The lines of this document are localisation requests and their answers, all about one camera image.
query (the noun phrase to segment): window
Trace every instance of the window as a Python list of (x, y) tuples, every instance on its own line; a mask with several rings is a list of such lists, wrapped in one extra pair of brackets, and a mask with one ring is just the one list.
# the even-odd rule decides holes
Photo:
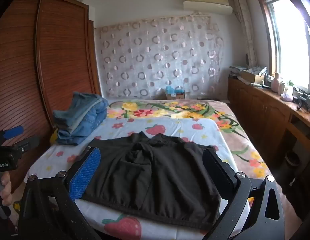
[(310, 93), (310, 30), (290, 0), (263, 0), (268, 17), (273, 72)]

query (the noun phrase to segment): bed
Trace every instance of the bed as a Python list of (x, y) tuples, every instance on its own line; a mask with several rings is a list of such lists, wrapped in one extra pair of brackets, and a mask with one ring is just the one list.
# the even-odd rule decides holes
[[(108, 116), (104, 122), (80, 145), (52, 145), (30, 168), (28, 176), (39, 178), (53, 177), (60, 170), (67, 170), (93, 139), (111, 139), (129, 136), (133, 132), (145, 132), (149, 137), (161, 132), (169, 136), (179, 136), (183, 140), (204, 145), (213, 145), (221, 160), (228, 162), (234, 171), (243, 171), (251, 178), (264, 179), (270, 171), (247, 135), (239, 125), (230, 108), (218, 101), (202, 100), (125, 100), (111, 101)], [(282, 189), (278, 186), (285, 217), (285, 238), (297, 230), (301, 220)], [(113, 236), (130, 239), (202, 239), (205, 231), (163, 225), (141, 218), (132, 219), (115, 210), (76, 200), (76, 204), (90, 225), (104, 233), (114, 232)], [(227, 201), (222, 200), (220, 212)], [(233, 235), (238, 233), (249, 212), (247, 203)], [(126, 223), (135, 221), (136, 231), (127, 232)]]

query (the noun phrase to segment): air conditioner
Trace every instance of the air conditioner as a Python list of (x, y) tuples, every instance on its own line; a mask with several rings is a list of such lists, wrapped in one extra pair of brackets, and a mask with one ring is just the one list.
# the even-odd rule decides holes
[(233, 8), (229, 5), (228, 0), (186, 0), (184, 10), (230, 15)]

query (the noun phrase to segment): trash can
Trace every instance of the trash can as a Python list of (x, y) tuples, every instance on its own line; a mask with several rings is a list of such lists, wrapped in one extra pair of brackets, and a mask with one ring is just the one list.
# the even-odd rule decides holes
[(289, 187), (289, 184), (295, 178), (295, 170), (300, 164), (300, 159), (294, 151), (288, 151), (285, 158), (276, 172), (276, 181), (281, 187)]

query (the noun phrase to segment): white bed sheet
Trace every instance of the white bed sheet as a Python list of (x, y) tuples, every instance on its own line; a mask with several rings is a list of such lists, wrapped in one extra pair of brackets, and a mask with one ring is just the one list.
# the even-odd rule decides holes
[[(237, 166), (233, 156), (218, 127), (211, 119), (201, 119), (195, 122), (192, 119), (168, 119), (168, 118), (147, 118), (147, 119), (113, 119), (107, 118), (104, 122), (80, 145), (50, 147), (30, 168), (24, 181), (36, 174), (38, 178), (49, 178), (55, 176), (59, 171), (67, 171), (79, 155), (93, 138), (113, 139), (130, 135), (132, 132), (143, 131), (147, 136), (152, 137), (158, 132), (168, 136), (178, 136), (186, 141), (194, 141), (202, 145), (215, 145), (216, 153), (222, 161), (228, 162), (232, 169), (237, 172)], [(117, 227), (122, 239), (178, 239), (178, 240), (200, 240), (205, 232), (180, 226), (165, 225), (159, 222), (136, 218), (137, 230), (131, 231), (121, 223), (119, 217), (121, 212), (78, 199), (76, 204), (88, 223), (98, 231), (112, 235), (110, 227)], [(227, 205), (227, 201), (221, 201), (220, 213)], [(246, 204), (242, 216), (236, 225), (232, 235), (240, 232), (249, 213), (249, 205)], [(106, 221), (113, 223), (106, 226)]]

